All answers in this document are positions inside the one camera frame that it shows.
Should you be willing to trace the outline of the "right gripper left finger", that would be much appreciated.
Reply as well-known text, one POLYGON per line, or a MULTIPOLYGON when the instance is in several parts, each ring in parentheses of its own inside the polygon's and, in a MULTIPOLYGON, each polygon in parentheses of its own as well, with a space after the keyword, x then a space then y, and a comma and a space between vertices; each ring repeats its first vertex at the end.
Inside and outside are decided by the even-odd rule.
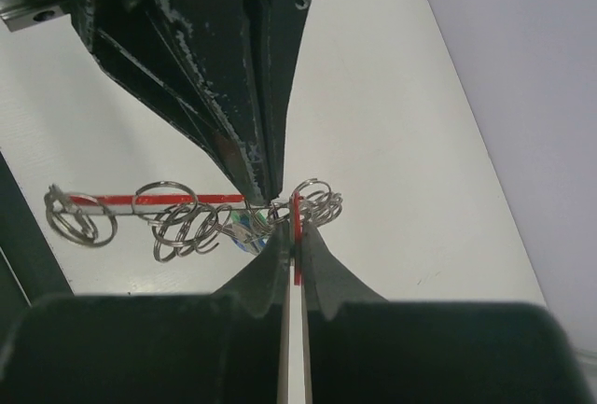
POLYGON ((1 353, 5 403, 285 403, 291 231, 217 291, 39 301, 1 353))

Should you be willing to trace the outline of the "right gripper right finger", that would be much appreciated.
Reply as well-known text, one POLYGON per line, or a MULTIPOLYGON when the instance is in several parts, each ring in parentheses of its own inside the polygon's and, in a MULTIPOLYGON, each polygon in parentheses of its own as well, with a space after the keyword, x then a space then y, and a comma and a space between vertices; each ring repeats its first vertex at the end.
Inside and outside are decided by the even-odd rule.
POLYGON ((300 242, 311 403, 575 403, 555 319, 524 302, 390 301, 306 226, 300 242))

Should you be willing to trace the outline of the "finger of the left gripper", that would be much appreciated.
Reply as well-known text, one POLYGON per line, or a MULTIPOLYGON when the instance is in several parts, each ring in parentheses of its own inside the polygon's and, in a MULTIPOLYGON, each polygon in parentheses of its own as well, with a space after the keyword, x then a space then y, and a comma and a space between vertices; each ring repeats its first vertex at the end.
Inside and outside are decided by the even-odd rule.
POLYGON ((312 0, 244 0, 265 144, 262 189, 267 202, 276 198, 283 186, 287 111, 311 4, 312 0))

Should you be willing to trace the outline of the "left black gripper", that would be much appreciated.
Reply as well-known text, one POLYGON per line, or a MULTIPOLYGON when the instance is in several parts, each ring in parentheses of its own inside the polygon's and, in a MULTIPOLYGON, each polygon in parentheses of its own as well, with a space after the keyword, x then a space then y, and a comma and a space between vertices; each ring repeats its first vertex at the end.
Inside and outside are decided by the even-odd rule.
POLYGON ((8 0, 14 28, 68 15, 123 89, 266 203, 258 96, 286 96, 312 0, 8 0))

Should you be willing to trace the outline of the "metal key organizer red handle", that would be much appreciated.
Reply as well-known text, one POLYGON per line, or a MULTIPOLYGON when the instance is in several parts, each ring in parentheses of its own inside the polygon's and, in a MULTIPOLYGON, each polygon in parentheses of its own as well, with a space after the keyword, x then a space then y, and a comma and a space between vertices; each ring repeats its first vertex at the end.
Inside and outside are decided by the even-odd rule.
POLYGON ((88 195, 51 185, 44 204, 46 220, 57 235, 89 248, 109 245, 122 217, 144 222, 153 237, 152 256, 161 264, 213 252, 221 237, 231 239, 231 216, 237 210, 267 219, 270 231, 259 234, 266 242, 280 224, 298 233, 303 224, 322 227, 343 210, 341 194, 317 178, 300 183, 288 200, 266 205, 252 205, 239 194, 198 194, 175 181, 148 183, 132 195, 88 195))

